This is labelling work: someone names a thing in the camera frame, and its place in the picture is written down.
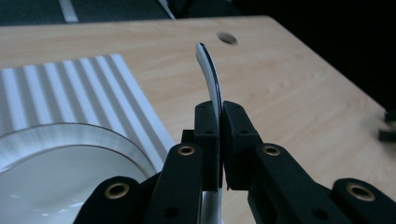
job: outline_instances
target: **wooden table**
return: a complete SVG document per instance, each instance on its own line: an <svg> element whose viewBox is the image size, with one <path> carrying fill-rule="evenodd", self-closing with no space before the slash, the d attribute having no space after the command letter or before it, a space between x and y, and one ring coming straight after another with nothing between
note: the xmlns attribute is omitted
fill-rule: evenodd
<svg viewBox="0 0 396 224"><path fill-rule="evenodd" d="M396 146L377 140L384 109L271 18L3 27L0 67L120 53L179 142L209 99L197 42L212 55L223 100L242 105L265 142L328 188L354 177L396 200ZM245 192L224 190L222 207L226 223L254 223Z"/></svg>

